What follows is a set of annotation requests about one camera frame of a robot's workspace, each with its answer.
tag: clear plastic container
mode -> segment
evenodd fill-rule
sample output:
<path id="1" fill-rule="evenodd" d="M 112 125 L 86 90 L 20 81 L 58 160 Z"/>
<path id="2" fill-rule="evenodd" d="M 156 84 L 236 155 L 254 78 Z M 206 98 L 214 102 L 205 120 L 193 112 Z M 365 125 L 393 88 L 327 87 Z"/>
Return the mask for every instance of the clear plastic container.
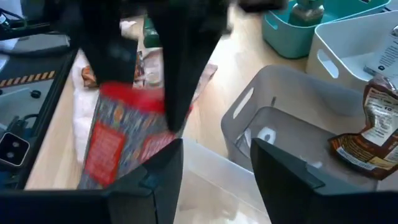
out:
<path id="1" fill-rule="evenodd" d="M 253 173 L 184 139 L 174 223 L 271 223 Z"/>
<path id="2" fill-rule="evenodd" d="M 347 96 L 352 97 L 352 105 L 341 100 Z M 348 183 L 368 190 L 398 189 L 398 173 L 378 182 L 350 169 L 329 153 L 330 137 L 357 133 L 365 125 L 363 112 L 343 116 L 330 104 L 349 111 L 362 107 L 362 100 L 360 93 L 353 95 L 352 90 L 289 67 L 263 68 L 221 120 L 229 158 L 251 170 L 247 142 L 262 138 Z"/>

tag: teal storage bin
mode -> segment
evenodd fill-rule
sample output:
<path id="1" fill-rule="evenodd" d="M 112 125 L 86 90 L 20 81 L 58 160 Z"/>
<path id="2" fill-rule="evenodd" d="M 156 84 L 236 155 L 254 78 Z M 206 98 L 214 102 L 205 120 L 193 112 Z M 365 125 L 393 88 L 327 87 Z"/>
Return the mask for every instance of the teal storage bin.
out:
<path id="1" fill-rule="evenodd" d="M 389 2 L 390 0 L 325 0 L 325 14 L 321 23 L 379 13 Z M 262 18 L 262 38 L 285 58 L 307 56 L 316 28 L 287 23 L 295 3 L 296 1 L 289 1 L 286 10 L 271 11 Z"/>

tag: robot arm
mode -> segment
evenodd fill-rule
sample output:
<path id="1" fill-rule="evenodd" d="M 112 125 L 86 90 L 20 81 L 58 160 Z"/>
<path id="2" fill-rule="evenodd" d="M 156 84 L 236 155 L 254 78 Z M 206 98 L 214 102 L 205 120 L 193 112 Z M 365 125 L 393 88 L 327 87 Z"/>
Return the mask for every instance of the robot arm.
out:
<path id="1" fill-rule="evenodd" d="M 119 22 L 123 2 L 136 5 L 133 14 L 146 10 L 163 47 L 165 110 L 171 131 L 178 131 L 186 118 L 193 94 L 214 48 L 227 26 L 228 1 L 224 0 L 46 0 L 44 21 L 10 22 L 12 29 L 0 30 L 0 39 L 56 30 L 70 38 L 70 49 L 81 48 L 98 83 L 110 80 L 132 83 L 136 40 L 121 36 Z M 246 12 L 280 9 L 286 0 L 240 0 Z M 43 55 L 5 52 L 15 57 Z"/>

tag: brown sauce packet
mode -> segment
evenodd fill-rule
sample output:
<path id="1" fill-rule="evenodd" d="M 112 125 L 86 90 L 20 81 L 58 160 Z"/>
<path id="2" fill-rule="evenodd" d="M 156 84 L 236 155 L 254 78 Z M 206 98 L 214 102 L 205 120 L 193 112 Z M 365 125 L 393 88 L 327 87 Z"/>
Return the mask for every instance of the brown sauce packet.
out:
<path id="1" fill-rule="evenodd" d="M 398 91 L 376 75 L 365 87 L 366 126 L 329 139 L 332 153 L 361 173 L 382 180 L 398 169 Z"/>

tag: yellow black warning stripe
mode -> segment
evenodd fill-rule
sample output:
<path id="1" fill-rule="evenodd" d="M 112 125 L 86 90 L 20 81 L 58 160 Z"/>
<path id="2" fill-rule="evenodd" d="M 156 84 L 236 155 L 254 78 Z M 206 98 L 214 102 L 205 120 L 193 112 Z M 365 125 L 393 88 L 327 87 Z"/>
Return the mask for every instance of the yellow black warning stripe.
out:
<path id="1" fill-rule="evenodd" d="M 0 88 L 16 86 L 16 85 L 23 85 L 23 84 L 33 83 L 33 82 L 40 82 L 40 81 L 45 81 L 45 80 L 51 80 L 54 77 L 55 77 L 55 71 L 38 73 L 35 75 L 26 75 L 26 76 L 17 77 L 17 78 L 9 78 L 7 80 L 0 81 Z"/>

